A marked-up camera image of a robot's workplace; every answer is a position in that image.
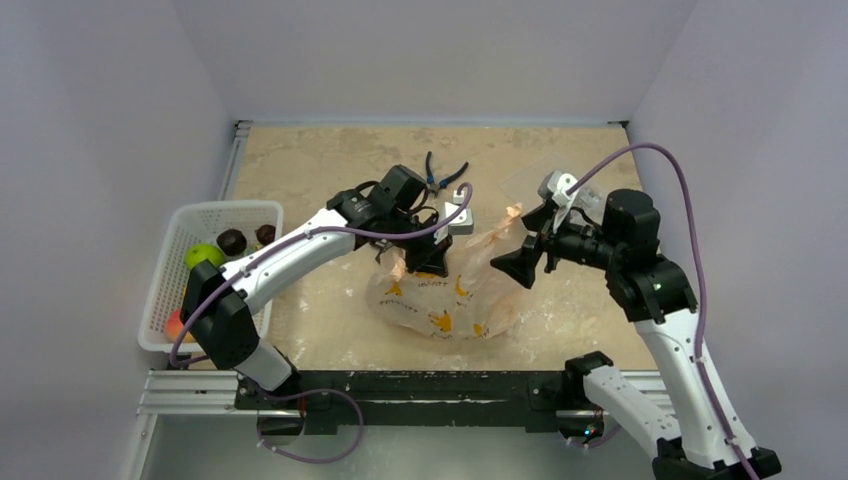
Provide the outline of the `green fake apple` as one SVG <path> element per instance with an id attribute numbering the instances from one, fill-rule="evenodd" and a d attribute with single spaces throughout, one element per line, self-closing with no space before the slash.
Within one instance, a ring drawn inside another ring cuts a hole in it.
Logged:
<path id="1" fill-rule="evenodd" d="M 204 261 L 209 261 L 214 267 L 218 268 L 227 261 L 227 257 L 216 245 L 208 243 L 192 245 L 184 254 L 184 263 L 189 270 Z"/>

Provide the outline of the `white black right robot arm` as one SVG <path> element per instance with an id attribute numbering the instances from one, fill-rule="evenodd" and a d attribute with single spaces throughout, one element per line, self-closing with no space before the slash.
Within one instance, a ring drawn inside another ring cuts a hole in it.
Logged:
<path id="1" fill-rule="evenodd" d="M 698 306 L 684 270 L 659 251 L 661 216 L 644 192 L 615 190 L 602 221 L 554 224 L 553 199 L 522 219 L 521 247 L 491 260 L 525 288 L 539 261 L 550 273 L 568 260 L 604 273 L 607 290 L 647 346 L 673 411 L 633 386 L 601 352 L 566 362 L 561 392 L 576 407 L 609 413 L 651 460 L 657 479 L 765 479 L 782 465 L 757 445 L 736 415 L 698 332 Z"/>

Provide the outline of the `red yellow fake peach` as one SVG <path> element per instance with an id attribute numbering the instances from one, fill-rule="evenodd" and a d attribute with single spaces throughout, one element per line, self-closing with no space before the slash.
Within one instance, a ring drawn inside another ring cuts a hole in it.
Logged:
<path id="1" fill-rule="evenodd" d="M 181 310 L 177 308 L 171 312 L 165 322 L 164 333 L 166 338 L 173 343 L 179 336 L 183 327 L 184 325 L 181 321 Z"/>

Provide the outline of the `black metal base rail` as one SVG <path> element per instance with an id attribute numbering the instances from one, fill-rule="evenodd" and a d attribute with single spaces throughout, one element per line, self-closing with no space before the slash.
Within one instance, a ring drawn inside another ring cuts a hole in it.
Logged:
<path id="1" fill-rule="evenodd" d="M 302 370 L 278 390 L 238 379 L 234 406 L 269 418 L 291 414 L 308 435 L 342 425 L 512 427 L 587 441 L 604 411 L 563 371 Z"/>

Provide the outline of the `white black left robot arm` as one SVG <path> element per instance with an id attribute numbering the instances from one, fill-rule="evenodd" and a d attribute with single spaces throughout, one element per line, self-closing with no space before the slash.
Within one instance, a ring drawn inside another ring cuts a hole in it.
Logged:
<path id="1" fill-rule="evenodd" d="M 206 359 L 220 370 L 234 370 L 259 387 L 272 408 L 297 399 L 293 364 L 253 323 L 257 311 L 316 268 L 351 253 L 371 240 L 404 250 L 412 270 L 446 276 L 449 225 L 462 215 L 472 187 L 459 187 L 463 202 L 436 220 L 418 221 L 415 203 L 425 181 L 403 165 L 394 165 L 379 181 L 336 193 L 307 222 L 251 255 L 220 267 L 204 260 L 189 273 L 180 310 L 182 330 L 173 342 L 170 362 L 182 366 L 178 350 L 192 335 Z"/>

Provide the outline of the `dark brown fake fruit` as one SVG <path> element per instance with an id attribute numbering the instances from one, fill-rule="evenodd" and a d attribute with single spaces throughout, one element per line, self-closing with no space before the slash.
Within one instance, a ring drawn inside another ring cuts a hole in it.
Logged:
<path id="1" fill-rule="evenodd" d="M 216 237 L 218 248 L 228 257 L 242 255 L 248 246 L 246 236 L 238 229 L 227 229 Z"/>

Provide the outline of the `clear plastic screw box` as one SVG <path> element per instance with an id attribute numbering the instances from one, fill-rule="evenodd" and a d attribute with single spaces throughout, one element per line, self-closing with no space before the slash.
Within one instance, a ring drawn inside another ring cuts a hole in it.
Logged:
<path id="1" fill-rule="evenodd" d="M 556 153 L 549 153 L 539 160 L 522 167 L 517 173 L 508 177 L 502 184 L 501 190 L 514 203 L 521 203 L 523 211 L 530 210 L 543 204 L 548 188 L 548 178 L 552 173 L 559 172 L 570 176 L 570 179 L 555 181 L 553 188 L 560 187 L 563 192 L 569 190 L 578 180 L 578 162 L 564 158 Z M 591 183 L 586 183 L 576 191 L 571 206 L 580 209 L 586 217 L 598 224 L 601 223 L 604 210 L 605 194 L 596 189 Z"/>

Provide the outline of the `dark red fake plum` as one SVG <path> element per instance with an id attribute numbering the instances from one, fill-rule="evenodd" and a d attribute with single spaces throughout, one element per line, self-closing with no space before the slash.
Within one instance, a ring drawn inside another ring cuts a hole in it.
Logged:
<path id="1" fill-rule="evenodd" d="M 276 228 L 271 224 L 264 224 L 254 231 L 256 240 L 262 246 L 267 246 L 276 239 Z"/>

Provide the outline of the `translucent orange plastic bag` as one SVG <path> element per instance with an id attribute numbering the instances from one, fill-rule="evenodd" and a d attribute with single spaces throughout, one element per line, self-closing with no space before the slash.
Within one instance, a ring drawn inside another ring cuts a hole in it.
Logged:
<path id="1" fill-rule="evenodd" d="M 443 340 L 485 339 L 508 330 L 527 293 L 490 261 L 527 235 L 515 203 L 495 226 L 447 251 L 448 275 L 408 273 L 400 253 L 381 261 L 369 280 L 365 301 L 377 319 Z"/>

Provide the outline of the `white plastic perforated basket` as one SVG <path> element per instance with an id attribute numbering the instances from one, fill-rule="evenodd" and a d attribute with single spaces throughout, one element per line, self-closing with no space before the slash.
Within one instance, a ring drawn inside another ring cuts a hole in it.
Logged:
<path id="1" fill-rule="evenodd" d="M 271 225 L 280 234 L 283 219 L 283 207 L 268 200 L 212 201 L 179 208 L 168 224 L 149 288 L 138 331 L 140 347 L 150 352 L 171 351 L 166 323 L 182 305 L 189 277 L 185 254 L 191 247 L 200 243 L 214 245 L 219 234 L 236 229 L 247 240 L 241 255 L 251 255 L 261 248 L 255 231 Z"/>

